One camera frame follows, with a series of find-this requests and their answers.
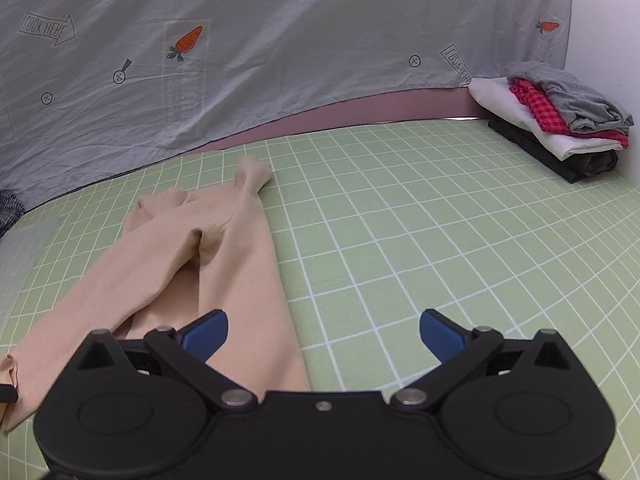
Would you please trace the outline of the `folded grey garment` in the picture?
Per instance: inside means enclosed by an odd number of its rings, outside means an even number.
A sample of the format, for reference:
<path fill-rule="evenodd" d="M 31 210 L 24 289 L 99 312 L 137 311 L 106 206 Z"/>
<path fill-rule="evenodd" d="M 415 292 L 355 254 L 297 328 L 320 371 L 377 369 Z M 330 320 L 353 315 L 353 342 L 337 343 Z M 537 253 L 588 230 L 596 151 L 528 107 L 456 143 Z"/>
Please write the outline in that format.
<path fill-rule="evenodd" d="M 544 92 L 571 132 L 615 130 L 630 133 L 634 116 L 604 94 L 580 82 L 566 70 L 536 61 L 506 66 L 509 80 L 524 79 Z"/>

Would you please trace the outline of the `beige fleece pants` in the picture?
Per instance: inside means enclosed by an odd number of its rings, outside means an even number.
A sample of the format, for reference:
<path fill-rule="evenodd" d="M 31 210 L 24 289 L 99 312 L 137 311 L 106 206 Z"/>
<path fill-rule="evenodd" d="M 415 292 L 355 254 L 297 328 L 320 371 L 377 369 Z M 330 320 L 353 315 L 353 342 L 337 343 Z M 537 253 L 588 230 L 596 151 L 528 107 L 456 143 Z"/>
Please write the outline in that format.
<path fill-rule="evenodd" d="M 38 408 L 92 330 L 140 339 L 216 309 L 228 316 L 229 333 L 210 367 L 256 396 L 308 390 L 259 197 L 272 177 L 266 162 L 244 156 L 229 182 L 140 198 L 122 236 L 2 359 L 1 380 L 18 394 L 2 404 L 2 431 Z"/>

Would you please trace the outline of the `green grid cutting mat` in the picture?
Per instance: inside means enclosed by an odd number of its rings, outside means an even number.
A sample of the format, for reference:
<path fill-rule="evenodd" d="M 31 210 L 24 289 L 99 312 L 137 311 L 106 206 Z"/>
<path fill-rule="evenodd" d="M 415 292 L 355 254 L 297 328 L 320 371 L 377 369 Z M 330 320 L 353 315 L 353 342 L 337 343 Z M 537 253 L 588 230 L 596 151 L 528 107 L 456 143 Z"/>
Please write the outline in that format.
<path fill-rule="evenodd" d="M 392 393 L 432 368 L 428 308 L 510 338 L 558 330 L 615 414 L 604 473 L 639 474 L 639 189 L 569 184 L 481 120 L 364 126 L 177 157 L 41 206 L 32 266 L 2 311 L 14 346 L 119 237 L 141 196 L 269 162 L 262 190 L 288 305 L 317 390 Z"/>

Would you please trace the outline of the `dark checkered shirt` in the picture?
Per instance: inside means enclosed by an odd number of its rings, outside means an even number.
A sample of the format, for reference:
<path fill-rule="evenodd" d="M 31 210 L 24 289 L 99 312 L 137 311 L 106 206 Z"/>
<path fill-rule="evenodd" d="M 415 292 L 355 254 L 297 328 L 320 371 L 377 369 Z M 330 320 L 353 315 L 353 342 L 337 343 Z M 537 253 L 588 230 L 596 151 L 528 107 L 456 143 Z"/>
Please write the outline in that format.
<path fill-rule="evenodd" d="M 0 191 L 0 237 L 12 229 L 25 213 L 25 206 L 12 190 Z"/>

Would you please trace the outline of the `folded white garment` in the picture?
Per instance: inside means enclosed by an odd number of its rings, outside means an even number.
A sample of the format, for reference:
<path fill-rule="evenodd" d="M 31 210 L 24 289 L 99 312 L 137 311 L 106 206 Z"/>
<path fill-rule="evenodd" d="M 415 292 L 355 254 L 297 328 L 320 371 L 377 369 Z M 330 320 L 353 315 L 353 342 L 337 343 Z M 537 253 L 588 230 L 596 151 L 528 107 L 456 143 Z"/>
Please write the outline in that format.
<path fill-rule="evenodd" d="M 542 146 L 559 160 L 568 159 L 572 155 L 622 150 L 618 142 L 611 140 L 576 139 L 543 132 L 529 109 L 518 102 L 516 96 L 510 91 L 506 77 L 473 78 L 468 85 L 468 90 L 479 106 L 511 125 L 533 133 Z"/>

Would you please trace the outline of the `folded red checkered garment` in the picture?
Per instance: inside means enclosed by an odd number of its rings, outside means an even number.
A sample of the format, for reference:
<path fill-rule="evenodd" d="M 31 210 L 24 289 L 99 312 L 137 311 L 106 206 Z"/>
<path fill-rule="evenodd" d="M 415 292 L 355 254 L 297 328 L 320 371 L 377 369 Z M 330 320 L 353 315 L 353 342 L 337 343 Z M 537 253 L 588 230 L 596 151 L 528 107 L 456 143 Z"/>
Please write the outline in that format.
<path fill-rule="evenodd" d="M 510 91 L 518 102 L 526 106 L 533 114 L 536 123 L 545 133 L 557 136 L 570 136 L 576 139 L 603 139 L 618 142 L 623 150 L 629 146 L 628 136 L 617 130 L 577 133 L 570 131 L 544 92 L 538 90 L 530 81 L 516 78 L 509 84 Z"/>

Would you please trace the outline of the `grey carrot-print sheet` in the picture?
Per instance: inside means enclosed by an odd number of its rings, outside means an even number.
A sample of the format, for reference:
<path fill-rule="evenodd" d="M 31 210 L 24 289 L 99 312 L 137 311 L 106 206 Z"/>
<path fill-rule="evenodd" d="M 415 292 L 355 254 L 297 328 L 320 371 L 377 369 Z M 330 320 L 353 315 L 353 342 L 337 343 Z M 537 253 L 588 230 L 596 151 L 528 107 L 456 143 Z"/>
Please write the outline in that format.
<path fill-rule="evenodd" d="M 317 107 L 562 66 L 572 0 L 1 0 L 26 208 Z"/>

